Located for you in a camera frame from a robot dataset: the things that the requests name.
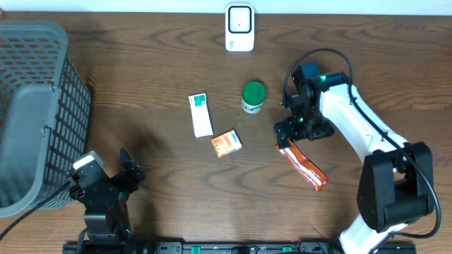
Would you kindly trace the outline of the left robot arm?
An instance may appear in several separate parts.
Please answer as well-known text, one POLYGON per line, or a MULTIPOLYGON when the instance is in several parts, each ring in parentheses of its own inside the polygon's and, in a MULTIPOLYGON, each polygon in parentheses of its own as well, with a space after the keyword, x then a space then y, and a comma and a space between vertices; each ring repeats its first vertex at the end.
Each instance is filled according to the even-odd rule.
POLYGON ((75 245, 66 244, 64 253, 150 253, 147 240, 132 234, 126 205, 130 194, 145 179, 141 167, 122 148, 119 163, 124 168, 109 177, 97 153, 90 151, 73 163, 69 176, 70 197, 85 206, 86 228, 75 245))

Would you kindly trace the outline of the red Top chocolate bar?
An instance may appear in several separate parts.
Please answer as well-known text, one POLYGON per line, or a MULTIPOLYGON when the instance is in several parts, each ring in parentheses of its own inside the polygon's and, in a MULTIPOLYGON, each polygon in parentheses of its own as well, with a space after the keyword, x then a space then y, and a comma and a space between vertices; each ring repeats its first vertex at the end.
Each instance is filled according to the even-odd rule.
POLYGON ((290 164, 308 181, 317 192, 328 183, 328 177, 325 175, 310 159, 308 159, 297 145, 289 141, 289 147, 282 148, 275 146, 276 150, 282 154, 290 164))

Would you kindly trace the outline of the white green medicine box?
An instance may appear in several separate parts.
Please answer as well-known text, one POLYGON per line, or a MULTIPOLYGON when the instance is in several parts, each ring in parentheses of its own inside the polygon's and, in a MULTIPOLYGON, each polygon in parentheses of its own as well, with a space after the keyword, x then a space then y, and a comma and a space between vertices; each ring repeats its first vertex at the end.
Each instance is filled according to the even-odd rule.
POLYGON ((213 135, 206 93, 188 96, 194 135, 196 138, 213 135))

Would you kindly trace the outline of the green lid white jar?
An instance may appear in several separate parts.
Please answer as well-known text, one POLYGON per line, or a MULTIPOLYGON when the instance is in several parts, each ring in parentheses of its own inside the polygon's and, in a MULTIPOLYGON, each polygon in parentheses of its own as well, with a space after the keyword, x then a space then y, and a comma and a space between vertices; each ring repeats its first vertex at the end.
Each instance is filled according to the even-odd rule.
POLYGON ((265 99, 266 87, 258 81, 251 81, 242 90, 242 109, 248 114, 257 114, 262 110, 265 99))

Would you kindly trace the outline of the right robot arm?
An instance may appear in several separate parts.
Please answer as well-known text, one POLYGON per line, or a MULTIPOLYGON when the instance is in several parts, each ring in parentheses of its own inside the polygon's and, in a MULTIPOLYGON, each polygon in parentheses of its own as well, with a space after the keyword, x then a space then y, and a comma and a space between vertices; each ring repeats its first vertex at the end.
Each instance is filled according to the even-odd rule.
POLYGON ((340 131, 362 162, 357 191, 359 215, 335 241, 307 241, 303 253, 401 253, 415 247, 388 240, 431 214, 432 152, 391 130, 362 100, 342 71, 322 73, 316 63, 298 66, 291 74, 296 94, 284 93, 283 106, 292 115, 275 124, 276 149, 320 191, 327 176, 296 146, 340 131))

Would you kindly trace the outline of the small orange snack box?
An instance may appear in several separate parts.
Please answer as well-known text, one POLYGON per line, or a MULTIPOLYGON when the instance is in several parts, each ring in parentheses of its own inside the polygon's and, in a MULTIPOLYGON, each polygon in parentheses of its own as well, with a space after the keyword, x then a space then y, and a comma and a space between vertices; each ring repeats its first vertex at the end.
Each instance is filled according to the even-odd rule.
POLYGON ((242 142, 235 130, 219 135, 218 137, 213 138, 211 142, 218 158, 224 157, 225 155, 236 152, 242 148, 242 142))

